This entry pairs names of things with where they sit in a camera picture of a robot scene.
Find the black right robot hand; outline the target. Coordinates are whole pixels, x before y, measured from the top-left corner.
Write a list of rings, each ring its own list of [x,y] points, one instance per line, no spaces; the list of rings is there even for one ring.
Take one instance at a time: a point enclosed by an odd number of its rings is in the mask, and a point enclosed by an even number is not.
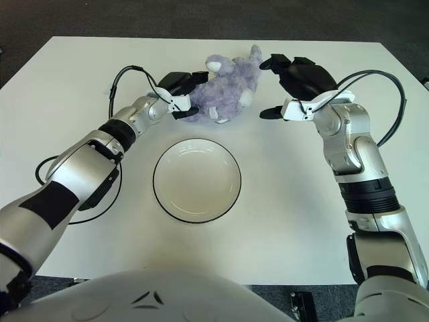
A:
[[[327,70],[305,57],[291,61],[283,54],[272,54],[259,68],[278,75],[279,84],[291,96],[282,106],[263,110],[259,114],[262,119],[311,120],[318,109],[335,97],[352,97],[340,92]]]

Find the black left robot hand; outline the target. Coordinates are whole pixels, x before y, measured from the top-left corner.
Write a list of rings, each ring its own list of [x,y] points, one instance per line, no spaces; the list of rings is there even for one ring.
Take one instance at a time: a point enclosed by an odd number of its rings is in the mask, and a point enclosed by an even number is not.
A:
[[[199,112],[199,108],[192,106],[190,94],[207,81],[207,71],[169,72],[152,88],[152,93],[166,104],[167,112],[174,119],[184,119]]]

